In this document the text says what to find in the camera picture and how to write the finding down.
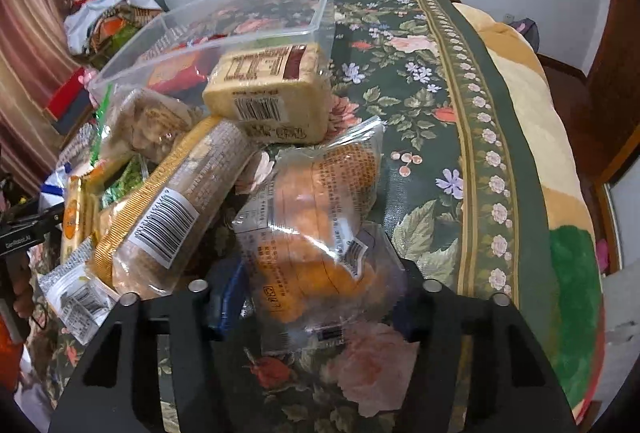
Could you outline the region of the left hand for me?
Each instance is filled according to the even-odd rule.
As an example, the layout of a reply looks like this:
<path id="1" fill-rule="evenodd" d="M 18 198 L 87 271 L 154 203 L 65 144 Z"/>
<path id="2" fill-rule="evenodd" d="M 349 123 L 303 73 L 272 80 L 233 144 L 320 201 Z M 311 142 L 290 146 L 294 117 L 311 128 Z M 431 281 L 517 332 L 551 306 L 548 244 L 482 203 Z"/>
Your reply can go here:
<path id="1" fill-rule="evenodd" d="M 21 318 L 28 319 L 35 309 L 34 289 L 30 284 L 32 271 L 25 252 L 15 254 L 11 259 L 10 276 L 15 294 L 14 311 Z"/>

